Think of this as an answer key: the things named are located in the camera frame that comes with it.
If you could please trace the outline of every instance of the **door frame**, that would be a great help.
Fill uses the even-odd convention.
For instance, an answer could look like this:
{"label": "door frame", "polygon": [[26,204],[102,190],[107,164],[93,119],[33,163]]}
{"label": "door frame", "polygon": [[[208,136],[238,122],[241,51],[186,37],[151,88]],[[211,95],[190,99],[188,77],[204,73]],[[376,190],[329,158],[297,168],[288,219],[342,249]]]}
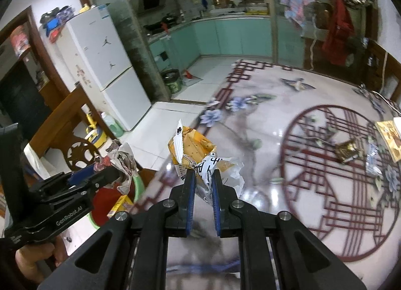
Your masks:
{"label": "door frame", "polygon": [[41,39],[39,34],[39,30],[36,27],[35,19],[33,17],[32,7],[29,6],[21,13],[19,13],[14,19],[12,19],[6,26],[0,31],[0,45],[3,44],[7,38],[11,35],[11,33],[18,26],[27,24],[28,33],[29,33],[29,43],[31,45],[31,49],[40,63],[42,69],[45,71],[47,77],[53,81],[56,88],[59,90],[63,99],[70,93],[64,81],[61,79],[59,73],[54,66],[49,53],[47,52],[45,45]]}

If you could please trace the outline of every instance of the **plastic bottle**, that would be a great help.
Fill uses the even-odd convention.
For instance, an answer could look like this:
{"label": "plastic bottle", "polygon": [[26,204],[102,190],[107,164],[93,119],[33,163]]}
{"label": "plastic bottle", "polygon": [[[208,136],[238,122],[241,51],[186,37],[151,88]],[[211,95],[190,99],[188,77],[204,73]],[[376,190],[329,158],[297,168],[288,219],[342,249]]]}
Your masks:
{"label": "plastic bottle", "polygon": [[111,117],[109,114],[103,112],[102,118],[103,118],[104,122],[106,123],[106,125],[109,127],[109,129],[113,132],[113,134],[116,137],[120,137],[124,134],[123,129],[116,122],[116,120],[113,117]]}

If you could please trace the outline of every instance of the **circular lattice pattern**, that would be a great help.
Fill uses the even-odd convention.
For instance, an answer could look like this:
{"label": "circular lattice pattern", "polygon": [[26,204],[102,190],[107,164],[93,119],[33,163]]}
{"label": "circular lattice pattern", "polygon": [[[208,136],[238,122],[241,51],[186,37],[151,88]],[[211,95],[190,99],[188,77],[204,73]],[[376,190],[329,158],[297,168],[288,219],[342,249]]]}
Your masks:
{"label": "circular lattice pattern", "polygon": [[[375,252],[398,218],[399,202],[386,178],[379,191],[374,177],[365,172],[363,158],[342,164],[334,152],[333,143],[350,139],[366,151],[368,136],[383,146],[367,118],[344,107],[324,105],[298,115],[281,146],[282,187],[290,211],[343,261]],[[392,166],[400,180],[399,166],[386,148],[381,149],[377,167],[385,175]]]}

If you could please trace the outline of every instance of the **blue gripper pad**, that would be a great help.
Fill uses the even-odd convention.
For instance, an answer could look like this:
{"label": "blue gripper pad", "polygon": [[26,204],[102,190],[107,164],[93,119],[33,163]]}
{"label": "blue gripper pad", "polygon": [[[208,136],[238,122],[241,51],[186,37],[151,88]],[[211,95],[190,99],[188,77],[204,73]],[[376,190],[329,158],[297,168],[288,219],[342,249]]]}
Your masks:
{"label": "blue gripper pad", "polygon": [[188,197],[188,209],[186,211],[185,231],[187,236],[190,234],[192,230],[192,221],[194,217],[195,187],[196,187],[196,173],[193,173]]}
{"label": "blue gripper pad", "polygon": [[215,174],[212,176],[212,201],[213,201],[213,215],[215,216],[215,228],[217,236],[221,235],[221,220],[220,220],[220,201],[219,192],[217,190],[217,184]]}

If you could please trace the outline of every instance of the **human hand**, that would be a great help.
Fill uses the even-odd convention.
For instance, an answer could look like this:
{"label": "human hand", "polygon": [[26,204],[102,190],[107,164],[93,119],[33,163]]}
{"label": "human hand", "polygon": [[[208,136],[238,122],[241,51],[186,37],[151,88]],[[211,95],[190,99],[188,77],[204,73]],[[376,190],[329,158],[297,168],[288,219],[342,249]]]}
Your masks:
{"label": "human hand", "polygon": [[41,283],[45,277],[38,269],[36,262],[49,257],[55,257],[55,265],[59,265],[67,258],[67,250],[60,236],[57,236],[54,243],[44,243],[42,245],[25,245],[15,252],[15,261],[22,274],[35,283]]}

